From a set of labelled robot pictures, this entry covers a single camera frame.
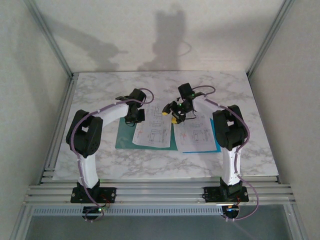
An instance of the paper sheet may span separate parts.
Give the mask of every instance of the paper sheet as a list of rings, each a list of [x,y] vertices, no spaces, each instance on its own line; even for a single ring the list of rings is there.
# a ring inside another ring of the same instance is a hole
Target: paper sheet
[[[217,146],[210,118],[199,112],[194,114],[195,119],[173,125],[178,151],[183,153],[216,151]],[[188,112],[186,117],[192,118],[194,114]]]
[[[171,115],[162,115],[166,104],[168,100],[154,100],[142,106],[145,121],[136,125],[132,140],[134,144],[155,148],[170,147]]]

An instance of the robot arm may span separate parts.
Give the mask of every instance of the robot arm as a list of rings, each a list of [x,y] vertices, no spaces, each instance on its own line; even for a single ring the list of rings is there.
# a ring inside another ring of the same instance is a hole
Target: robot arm
[[[167,104],[162,114],[172,114],[172,123],[179,124],[186,119],[186,114],[191,111],[201,112],[213,119],[215,137],[222,148],[223,174],[220,178],[219,194],[214,198],[217,202],[232,202],[235,196],[245,190],[242,187],[240,174],[241,145],[248,136],[245,126],[231,113],[243,118],[236,105],[228,108],[212,104],[202,92],[195,93],[189,83],[178,87],[182,103],[175,101]]]
[[[226,140],[223,139],[223,136],[222,136],[223,133],[221,133],[221,130],[222,130],[221,127],[225,127],[225,128],[229,127],[227,124],[227,121],[223,122],[224,121],[223,117],[219,117],[221,116],[221,112],[223,109],[206,101],[206,97],[204,96],[199,96],[195,98],[192,101],[192,105],[195,111],[203,113],[213,120],[215,136],[217,138],[217,142],[222,147],[221,151],[223,156],[223,175],[222,175],[223,182],[226,183],[228,186],[239,183],[240,179],[238,178],[238,175],[240,174],[240,154],[238,153],[238,156],[237,156],[236,168],[238,172],[236,173],[235,157],[236,157],[237,147],[236,146],[232,148],[227,147],[226,144],[224,143],[224,141]]]
[[[129,96],[117,97],[116,100],[138,100],[143,102],[146,95],[139,89],[134,89]],[[123,118],[127,124],[141,123],[145,120],[144,109],[138,109],[142,104],[134,101],[114,105],[103,112],[89,116],[76,130],[74,135],[74,148],[81,155],[81,169],[83,179],[79,178],[78,185],[93,189],[99,184],[99,178],[96,170],[96,151],[101,142],[102,129],[109,123]],[[66,136],[66,142],[71,148],[71,135],[76,124],[89,112],[78,110],[73,118],[70,129]]]

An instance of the teal paper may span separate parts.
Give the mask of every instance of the teal paper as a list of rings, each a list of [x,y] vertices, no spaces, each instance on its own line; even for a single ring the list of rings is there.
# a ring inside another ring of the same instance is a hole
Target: teal paper
[[[140,146],[132,142],[135,134],[136,126],[128,126],[125,119],[122,117],[119,121],[118,134],[116,136],[115,148],[116,149],[148,149],[148,150],[172,150],[177,151],[175,140],[174,126],[171,124],[171,137],[170,147],[153,147],[153,146]]]

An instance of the white marble surface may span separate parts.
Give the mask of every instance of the white marble surface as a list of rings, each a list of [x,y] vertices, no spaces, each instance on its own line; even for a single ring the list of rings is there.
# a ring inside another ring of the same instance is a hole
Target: white marble surface
[[[88,112],[100,109],[128,95],[133,88],[147,87],[156,97],[179,96],[178,86],[213,85],[216,93],[208,98],[222,105],[237,104],[251,132],[249,143],[241,154],[243,176],[276,176],[273,159],[258,109],[244,71],[163,71],[80,73],[53,180],[76,180],[79,173],[76,156],[66,144],[66,134],[77,110]],[[221,176],[222,154],[183,154],[178,151],[115,149],[118,121],[102,131],[96,153],[96,167],[100,179],[200,178]]]

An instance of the white enclosure panel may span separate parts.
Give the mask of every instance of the white enclosure panel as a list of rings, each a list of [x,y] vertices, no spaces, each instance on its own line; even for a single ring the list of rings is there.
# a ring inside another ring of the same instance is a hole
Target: white enclosure panel
[[[297,0],[251,86],[280,177],[309,239],[320,239],[320,1]]]
[[[246,70],[283,0],[36,0],[73,72]]]
[[[23,1],[0,7],[0,239],[40,177],[67,76]]]

